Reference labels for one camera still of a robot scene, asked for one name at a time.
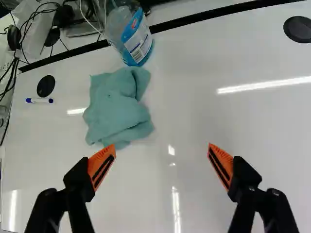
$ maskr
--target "teal cloth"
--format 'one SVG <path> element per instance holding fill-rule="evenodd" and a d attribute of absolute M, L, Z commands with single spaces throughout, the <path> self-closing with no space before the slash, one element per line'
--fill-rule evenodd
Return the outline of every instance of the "teal cloth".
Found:
<path fill-rule="evenodd" d="M 141 67 L 91 76 L 90 105 L 83 114 L 89 145 L 100 142 L 122 149 L 153 131 L 148 109 L 139 102 L 149 80 L 150 73 Z"/>

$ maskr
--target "black headphones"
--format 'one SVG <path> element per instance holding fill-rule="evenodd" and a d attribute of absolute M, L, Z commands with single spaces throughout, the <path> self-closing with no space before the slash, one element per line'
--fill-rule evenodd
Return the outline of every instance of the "black headphones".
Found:
<path fill-rule="evenodd" d="M 49 34 L 46 38 L 44 46 L 50 47 L 54 45 L 60 37 L 60 29 L 66 26 L 82 23 L 84 19 L 73 20 L 75 13 L 72 6 L 65 4 L 66 2 L 77 1 L 77 0 L 65 0 L 62 5 L 59 5 L 56 9 L 53 26 L 56 28 L 51 28 Z M 88 5 L 88 10 L 86 12 L 86 18 L 90 18 L 94 14 L 94 8 L 91 0 L 86 0 Z M 10 25 L 7 31 L 7 40 L 9 47 L 12 51 L 20 49 L 20 40 L 22 38 L 20 29 L 14 25 Z"/>
<path fill-rule="evenodd" d="M 21 33 L 18 27 L 10 25 L 7 33 L 7 40 L 12 51 L 20 49 L 19 41 L 21 40 Z"/>

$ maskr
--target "white glossy surface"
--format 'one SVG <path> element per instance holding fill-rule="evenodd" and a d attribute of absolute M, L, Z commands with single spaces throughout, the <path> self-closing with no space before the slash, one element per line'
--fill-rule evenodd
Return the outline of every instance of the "white glossy surface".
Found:
<path fill-rule="evenodd" d="M 310 6 L 257 9 L 155 35 L 143 97 L 155 131 L 117 151 L 88 205 L 96 232 L 226 232 L 235 204 L 206 158 L 208 142 L 251 163 L 263 176 L 260 188 L 285 192 L 300 232 L 310 231 L 311 187 L 303 178 L 311 163 L 311 83 L 293 79 L 309 80 L 311 44 L 283 32 L 289 17 L 311 17 Z M 100 149 L 85 143 L 87 126 L 76 109 L 88 106 L 89 74 L 121 66 L 109 47 L 19 76 L 5 140 L 3 229 L 23 232 L 37 194 L 62 189 L 64 174 Z M 47 74 L 56 78 L 55 104 L 27 104 Z M 287 85 L 277 87 L 279 80 Z M 275 86 L 219 93 L 263 82 Z M 61 232 L 70 232 L 67 216 Z M 258 217 L 252 232 L 263 232 Z"/>

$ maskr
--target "black round grommet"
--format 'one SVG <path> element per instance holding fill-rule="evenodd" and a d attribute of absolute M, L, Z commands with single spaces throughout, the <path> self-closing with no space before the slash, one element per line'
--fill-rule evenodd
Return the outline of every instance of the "black round grommet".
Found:
<path fill-rule="evenodd" d="M 41 98 L 48 96 L 55 87 L 55 78 L 52 75 L 44 76 L 38 83 L 37 94 Z"/>
<path fill-rule="evenodd" d="M 283 29 L 285 34 L 295 42 L 311 42 L 311 19 L 307 17 L 290 17 L 285 21 Z"/>

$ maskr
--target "blue bottle label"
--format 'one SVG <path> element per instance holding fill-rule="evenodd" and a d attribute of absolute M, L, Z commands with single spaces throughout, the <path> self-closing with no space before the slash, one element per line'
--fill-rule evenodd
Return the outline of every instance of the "blue bottle label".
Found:
<path fill-rule="evenodd" d="M 137 10 L 132 20 L 125 27 L 121 41 L 136 63 L 139 63 L 149 52 L 152 37 L 142 8 Z"/>

